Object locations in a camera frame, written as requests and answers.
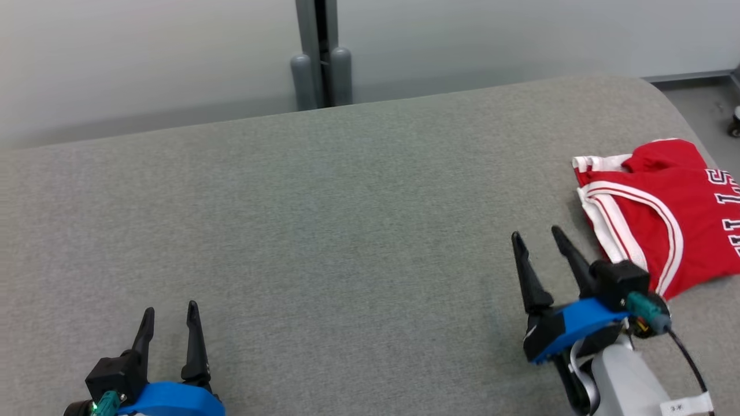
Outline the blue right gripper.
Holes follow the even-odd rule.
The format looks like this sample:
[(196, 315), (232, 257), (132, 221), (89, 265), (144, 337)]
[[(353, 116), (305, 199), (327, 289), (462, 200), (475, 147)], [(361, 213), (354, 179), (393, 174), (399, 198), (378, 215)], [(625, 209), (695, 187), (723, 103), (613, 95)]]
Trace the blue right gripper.
[(559, 226), (552, 226), (552, 235), (561, 255), (568, 261), (579, 288), (579, 297), (587, 299), (549, 310), (553, 306), (553, 297), (544, 289), (534, 271), (520, 232), (511, 234), (521, 299), (525, 312), (529, 314), (523, 350), (527, 361), (536, 365), (549, 361), (578, 340), (629, 316), (625, 310), (609, 310), (597, 298), (591, 298), (595, 295), (595, 277), (590, 273), (589, 262)]

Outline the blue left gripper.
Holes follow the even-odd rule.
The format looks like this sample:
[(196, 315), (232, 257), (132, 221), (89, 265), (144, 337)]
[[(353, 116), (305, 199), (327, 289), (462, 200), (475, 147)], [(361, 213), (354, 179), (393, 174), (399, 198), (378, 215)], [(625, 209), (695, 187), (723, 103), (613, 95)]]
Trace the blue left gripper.
[[(210, 384), (210, 368), (200, 311), (188, 301), (187, 360), (182, 367), (183, 384), (154, 382), (145, 386), (138, 400), (119, 408), (119, 415), (225, 415), (225, 407), (214, 394), (196, 385)], [(150, 342), (155, 329), (155, 309), (148, 307), (141, 318), (132, 350), (138, 354), (138, 369), (148, 370)]]

